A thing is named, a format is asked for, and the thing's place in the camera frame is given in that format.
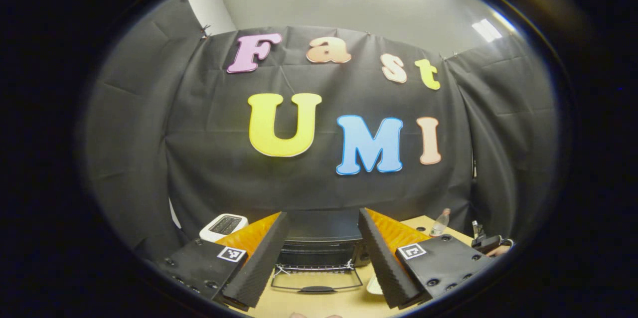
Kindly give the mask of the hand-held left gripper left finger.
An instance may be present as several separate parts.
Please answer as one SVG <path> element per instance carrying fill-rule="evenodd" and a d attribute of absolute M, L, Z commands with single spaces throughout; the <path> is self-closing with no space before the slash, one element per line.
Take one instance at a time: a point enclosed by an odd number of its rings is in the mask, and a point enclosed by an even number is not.
<path fill-rule="evenodd" d="M 206 300 L 255 308 L 289 226 L 287 213 L 274 213 L 215 242 L 193 240 L 156 264 L 170 279 Z"/>

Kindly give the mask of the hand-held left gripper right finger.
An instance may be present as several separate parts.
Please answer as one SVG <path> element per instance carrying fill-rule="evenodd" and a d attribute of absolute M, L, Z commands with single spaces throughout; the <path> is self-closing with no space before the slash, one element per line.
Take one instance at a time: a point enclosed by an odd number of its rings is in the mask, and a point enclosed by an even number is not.
<path fill-rule="evenodd" d="M 432 238 L 367 207 L 359 210 L 357 226 L 389 308 L 437 299 L 494 263 L 449 234 Z"/>

